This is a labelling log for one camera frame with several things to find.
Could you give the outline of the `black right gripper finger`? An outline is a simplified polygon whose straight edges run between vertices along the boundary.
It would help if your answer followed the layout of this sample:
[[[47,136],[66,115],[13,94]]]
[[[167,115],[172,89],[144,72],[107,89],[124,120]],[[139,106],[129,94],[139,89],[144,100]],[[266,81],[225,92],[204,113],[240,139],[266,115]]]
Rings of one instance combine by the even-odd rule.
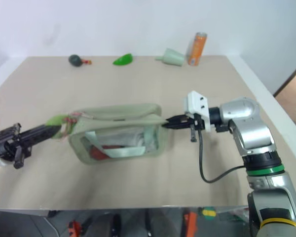
[[[186,115],[176,115],[166,119],[168,122],[186,122]]]
[[[185,129],[187,128],[187,122],[168,122],[162,125],[166,129]]]

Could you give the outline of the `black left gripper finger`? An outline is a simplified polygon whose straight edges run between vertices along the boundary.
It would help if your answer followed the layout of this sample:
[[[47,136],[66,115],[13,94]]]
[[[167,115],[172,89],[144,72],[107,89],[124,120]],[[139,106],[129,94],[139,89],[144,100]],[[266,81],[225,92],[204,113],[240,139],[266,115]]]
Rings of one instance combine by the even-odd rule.
[[[29,130],[23,131],[21,135],[55,135],[61,129],[60,125],[39,125]]]
[[[24,146],[34,146],[40,142],[48,140],[56,135],[56,132],[42,132],[22,134],[21,141]]]

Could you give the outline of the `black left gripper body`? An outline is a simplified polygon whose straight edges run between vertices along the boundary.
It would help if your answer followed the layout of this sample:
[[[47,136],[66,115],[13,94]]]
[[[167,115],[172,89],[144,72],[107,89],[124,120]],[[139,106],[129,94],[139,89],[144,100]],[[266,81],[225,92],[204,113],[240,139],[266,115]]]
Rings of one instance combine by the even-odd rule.
[[[24,166],[24,160],[32,155],[32,146],[26,146],[21,141],[21,125],[13,126],[0,131],[0,166],[12,164],[15,169]]]

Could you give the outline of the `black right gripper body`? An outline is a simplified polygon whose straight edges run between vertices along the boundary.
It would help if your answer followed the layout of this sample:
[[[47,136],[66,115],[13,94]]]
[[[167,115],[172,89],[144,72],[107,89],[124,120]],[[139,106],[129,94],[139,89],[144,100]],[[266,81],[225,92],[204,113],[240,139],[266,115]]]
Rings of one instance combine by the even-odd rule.
[[[205,122],[202,119],[202,116],[199,114],[194,114],[194,117],[191,118],[187,114],[184,114],[185,117],[185,128],[190,130],[190,141],[197,142],[196,133],[205,129]]]

